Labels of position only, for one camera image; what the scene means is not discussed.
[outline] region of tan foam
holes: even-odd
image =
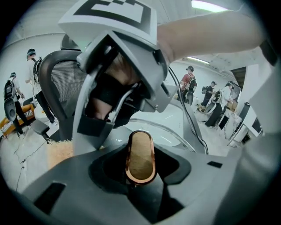
[[[136,179],[144,180],[152,174],[150,138],[146,133],[137,132],[133,135],[129,166]]]
[[[61,161],[73,157],[72,141],[51,142],[47,145],[48,166],[53,168]]]

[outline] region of black chair backrest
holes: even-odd
[[[78,96],[86,78],[77,66],[79,54],[80,51],[73,50],[55,51],[44,58],[39,70],[39,82],[49,107],[60,122],[62,132],[71,131],[71,137]]]

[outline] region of red shirt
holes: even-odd
[[[194,79],[194,78],[195,78],[195,76],[193,75],[192,72],[189,72],[189,73],[185,74],[183,76],[183,79],[181,79],[181,81],[184,82],[184,85],[181,87],[181,91],[184,91],[186,85],[190,82],[191,79]]]

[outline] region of white t-shirt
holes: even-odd
[[[227,101],[230,98],[230,94],[231,94],[231,90],[229,89],[228,86],[224,87],[220,91],[220,104],[221,104],[222,109],[224,109],[224,107],[227,105]]]
[[[20,88],[19,82],[18,82],[18,79],[17,79],[17,78],[10,77],[9,80],[14,83],[14,88],[15,88],[15,89]],[[17,101],[18,101],[16,95],[14,95],[13,100],[14,100],[14,102],[17,102]]]
[[[31,80],[32,92],[34,95],[38,94],[42,89],[39,83],[34,81],[33,67],[35,62],[30,59],[27,61],[27,71],[25,73],[25,80]]]

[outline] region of fluorescent light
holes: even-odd
[[[211,4],[208,2],[195,1],[195,0],[191,1],[191,5],[193,8],[204,9],[204,10],[208,10],[211,12],[223,12],[223,11],[228,10],[228,9],[222,8],[221,6],[218,6],[218,5],[214,5],[214,4]]]
[[[198,61],[198,62],[203,62],[205,64],[209,64],[209,62],[206,62],[204,60],[201,60],[201,59],[198,59],[198,58],[194,58],[194,57],[188,57],[188,59],[195,60],[195,61]]]

